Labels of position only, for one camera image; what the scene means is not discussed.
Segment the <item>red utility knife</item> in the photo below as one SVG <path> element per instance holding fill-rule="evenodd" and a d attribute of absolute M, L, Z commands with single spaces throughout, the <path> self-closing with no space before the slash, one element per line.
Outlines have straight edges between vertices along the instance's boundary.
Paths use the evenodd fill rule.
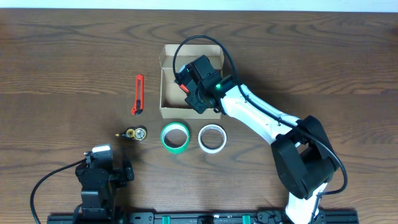
<path fill-rule="evenodd" d="M 144 109 L 144 76 L 139 73 L 136 75 L 136 84 L 135 84 L 135 100 L 133 107 L 131 109 L 131 113 L 133 115 L 139 115 L 143 112 Z"/>

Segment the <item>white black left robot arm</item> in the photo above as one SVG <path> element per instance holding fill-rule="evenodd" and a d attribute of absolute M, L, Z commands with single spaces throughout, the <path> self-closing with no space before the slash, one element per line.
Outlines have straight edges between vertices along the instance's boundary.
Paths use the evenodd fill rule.
<path fill-rule="evenodd" d="M 82 186 L 82 203 L 75 209 L 73 223 L 128 223 L 128 215 L 116 205 L 117 189 L 134 180 L 128 157 L 122 167 L 113 167 L 111 151 L 86 152 L 85 162 L 75 169 Z"/>

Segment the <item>white tape roll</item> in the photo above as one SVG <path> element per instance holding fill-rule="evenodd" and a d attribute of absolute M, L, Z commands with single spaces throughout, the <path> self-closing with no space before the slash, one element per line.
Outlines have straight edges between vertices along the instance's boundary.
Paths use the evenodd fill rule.
<path fill-rule="evenodd" d="M 210 148 L 210 147 L 205 145 L 205 143 L 202 140 L 202 136 L 204 135 L 204 133 L 206 131 L 209 131 L 209 130 L 218 131 L 222 135 L 223 142 L 222 142 L 222 144 L 220 146 L 218 146 L 216 148 Z M 227 135 L 226 135 L 225 130 L 221 126 L 218 126 L 216 124 L 208 124 L 208 125 L 202 127 L 200 132 L 198 133 L 198 144 L 199 144 L 199 147 L 204 152 L 209 153 L 209 154 L 219 153 L 225 147 L 226 142 L 227 142 Z"/>

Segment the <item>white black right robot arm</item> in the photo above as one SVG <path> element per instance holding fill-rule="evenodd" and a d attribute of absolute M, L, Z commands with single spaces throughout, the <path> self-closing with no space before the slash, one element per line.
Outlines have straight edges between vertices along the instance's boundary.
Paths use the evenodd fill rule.
<path fill-rule="evenodd" d="M 328 195 L 327 184 L 337 170 L 345 170 L 321 122 L 279 111 L 253 94 L 236 74 L 222 77 L 208 62 L 196 60 L 173 73 L 196 112 L 213 109 L 235 118 L 271 146 L 277 174 L 289 191 L 285 214 L 293 223 L 313 223 L 320 199 Z"/>

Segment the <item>black gold correction tape dispenser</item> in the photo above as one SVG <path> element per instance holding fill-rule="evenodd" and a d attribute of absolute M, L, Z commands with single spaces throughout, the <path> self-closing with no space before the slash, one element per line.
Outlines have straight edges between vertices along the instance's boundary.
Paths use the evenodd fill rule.
<path fill-rule="evenodd" d="M 147 129 L 144 126 L 129 127 L 125 131 L 115 134 L 115 136 L 132 141 L 143 141 L 147 137 Z"/>

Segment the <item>red black stapler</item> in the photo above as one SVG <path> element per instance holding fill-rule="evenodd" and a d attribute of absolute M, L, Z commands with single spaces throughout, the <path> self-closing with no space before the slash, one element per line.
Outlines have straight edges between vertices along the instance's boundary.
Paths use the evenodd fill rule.
<path fill-rule="evenodd" d="M 186 94 L 189 94 L 189 93 L 190 93 L 189 89 L 188 89 L 184 84 L 181 84 L 181 85 L 180 85 L 180 88 L 181 88 Z"/>

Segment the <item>green tape roll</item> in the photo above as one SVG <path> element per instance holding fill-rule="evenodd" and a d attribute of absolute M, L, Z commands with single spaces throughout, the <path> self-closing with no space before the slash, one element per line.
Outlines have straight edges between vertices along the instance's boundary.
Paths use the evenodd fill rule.
<path fill-rule="evenodd" d="M 166 143 L 166 141 L 165 141 L 166 135 L 173 130 L 182 131 L 186 135 L 186 140 L 181 146 L 172 147 Z M 168 150 L 172 154 L 180 154 L 187 150 L 187 147 L 190 143 L 190 132 L 184 124 L 178 123 L 178 122 L 173 122 L 173 123 L 169 123 L 166 126 L 164 126 L 164 128 L 162 129 L 162 132 L 160 134 L 160 138 L 161 138 L 161 142 L 162 142 L 163 146 L 166 148 L 166 150 Z"/>

